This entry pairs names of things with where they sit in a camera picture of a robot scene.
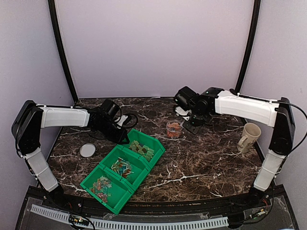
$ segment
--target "white lid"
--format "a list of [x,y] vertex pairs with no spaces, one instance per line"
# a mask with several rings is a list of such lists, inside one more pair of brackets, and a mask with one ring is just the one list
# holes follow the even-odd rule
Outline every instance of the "white lid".
[[80,149],[80,154],[83,157],[91,157],[95,153],[95,145],[93,144],[85,144]]

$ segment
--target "white linear rail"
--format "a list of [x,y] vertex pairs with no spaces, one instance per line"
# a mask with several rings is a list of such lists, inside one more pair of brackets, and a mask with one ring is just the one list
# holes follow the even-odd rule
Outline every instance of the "white linear rail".
[[[38,205],[32,205],[31,212],[69,224],[69,214],[67,212],[56,211]],[[95,218],[90,218],[90,220],[97,230],[206,230],[228,226],[227,217],[178,223],[129,223]]]

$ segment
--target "green bin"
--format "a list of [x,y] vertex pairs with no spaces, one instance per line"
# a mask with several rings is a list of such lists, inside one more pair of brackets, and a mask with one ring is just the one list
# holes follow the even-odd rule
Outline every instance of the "green bin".
[[[107,203],[103,202],[90,190],[90,188],[93,187],[94,182],[96,182],[101,176],[108,178],[112,184],[112,187],[108,189],[108,192],[111,193],[112,196],[107,198]],[[94,168],[94,170],[81,182],[81,187],[115,214],[120,212],[134,193],[134,191],[132,191],[119,175],[115,174],[107,167],[103,168],[101,165]]]
[[122,181],[127,182],[127,184],[136,191],[151,169],[148,169],[148,166],[144,161],[145,159],[143,159],[141,155],[127,151],[122,146],[116,146],[99,164],[112,170],[111,167],[118,158],[130,162],[131,171],[133,173],[129,174],[127,178],[118,175],[121,177]]
[[[153,152],[154,152],[153,158],[149,162],[142,156],[142,158],[145,159],[146,163],[150,167],[150,170],[153,169],[155,164],[158,162],[160,157],[165,152],[165,148],[163,147],[161,142],[159,140],[157,140],[156,138],[153,138],[149,135],[146,135],[146,134],[144,134],[144,133],[142,133],[142,132],[140,132],[136,129],[132,129],[128,133],[128,137],[129,137],[130,143],[133,142],[134,140],[137,140],[142,146],[146,145],[149,148],[153,149]],[[122,146],[125,147],[128,151],[135,153],[134,151],[129,149],[130,143],[126,144],[126,145],[122,145]]]

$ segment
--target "mug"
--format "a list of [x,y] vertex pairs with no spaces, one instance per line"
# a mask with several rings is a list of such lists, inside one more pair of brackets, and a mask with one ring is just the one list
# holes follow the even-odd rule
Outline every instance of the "mug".
[[239,141],[237,148],[240,152],[248,152],[261,135],[261,129],[254,123],[246,123],[244,125],[242,138]]

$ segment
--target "dark marble surface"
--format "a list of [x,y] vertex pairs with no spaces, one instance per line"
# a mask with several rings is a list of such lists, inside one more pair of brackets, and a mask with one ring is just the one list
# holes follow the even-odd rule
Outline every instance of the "dark marble surface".
[[[103,99],[81,99],[77,105],[96,107]],[[238,153],[243,124],[238,117],[215,116],[197,135],[184,130],[180,138],[166,136],[166,123],[182,120],[173,112],[170,98],[114,99],[123,113],[136,113],[135,129],[157,138],[166,151],[130,201],[187,201],[232,196],[248,191],[261,166],[257,152]],[[82,180],[116,146],[90,137],[88,128],[65,127],[48,163],[65,193],[90,197]],[[83,158],[82,145],[92,143],[95,154]]]

